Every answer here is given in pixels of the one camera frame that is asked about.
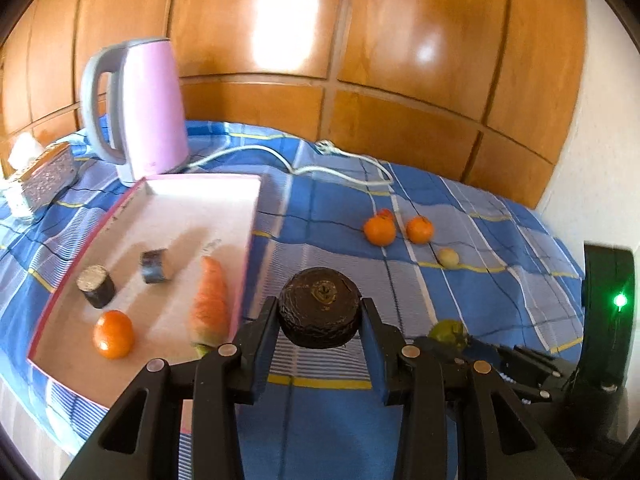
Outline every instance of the small yellow ball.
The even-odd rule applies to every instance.
[[[438,251],[438,261],[445,269],[455,269],[460,263],[460,256],[451,247],[443,247]]]

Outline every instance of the power cord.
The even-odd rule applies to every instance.
[[[360,160],[364,160],[369,164],[373,164],[376,168],[378,168],[379,170],[382,171],[382,173],[385,174],[388,180],[372,180],[372,181],[359,180],[349,175],[345,175],[344,173],[340,173],[340,171],[332,170],[331,168],[325,168],[324,166],[304,166],[302,168],[294,168],[292,167],[292,165],[289,164],[289,161],[286,158],[284,158],[282,155],[280,155],[277,151],[272,150],[267,146],[261,146],[260,144],[248,144],[246,146],[236,146],[234,148],[227,148],[226,150],[220,150],[219,152],[211,153],[211,155],[201,158],[200,160],[196,160],[195,162],[192,162],[187,167],[196,168],[197,166],[206,164],[207,162],[215,160],[220,156],[229,155],[230,153],[235,153],[235,152],[242,152],[243,150],[262,150],[263,152],[271,153],[271,155],[275,156],[284,165],[284,167],[287,168],[287,171],[289,171],[289,173],[292,175],[301,175],[305,173],[313,173],[315,171],[319,171],[321,173],[328,173],[333,176],[337,176],[339,178],[346,180],[347,182],[351,182],[352,184],[358,184],[359,186],[391,186],[391,184],[393,184],[394,182],[394,178],[388,172],[388,170],[384,166],[382,166],[382,164],[380,164],[375,158],[371,156],[357,155],[356,153],[344,152],[340,148],[336,148],[330,140],[318,140],[318,142],[314,144],[314,147],[318,151],[318,153],[320,153],[321,155],[341,155],[341,156],[347,156],[351,158],[359,158]]]

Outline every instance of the tissue box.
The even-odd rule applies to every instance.
[[[24,170],[9,177],[4,197],[11,213],[18,218],[32,219],[36,211],[49,204],[58,192],[69,186],[78,168],[68,142],[47,148]]]

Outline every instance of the wooden headboard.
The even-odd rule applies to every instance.
[[[0,159],[16,133],[81,126],[101,47],[168,36],[188,119],[328,138],[535,206],[585,28],[584,0],[34,0],[2,48]]]

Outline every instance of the green light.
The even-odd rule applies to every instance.
[[[613,304],[618,308],[618,312],[622,310],[622,307],[624,307],[628,303],[628,301],[629,300],[622,292],[620,292],[615,298],[613,298]]]

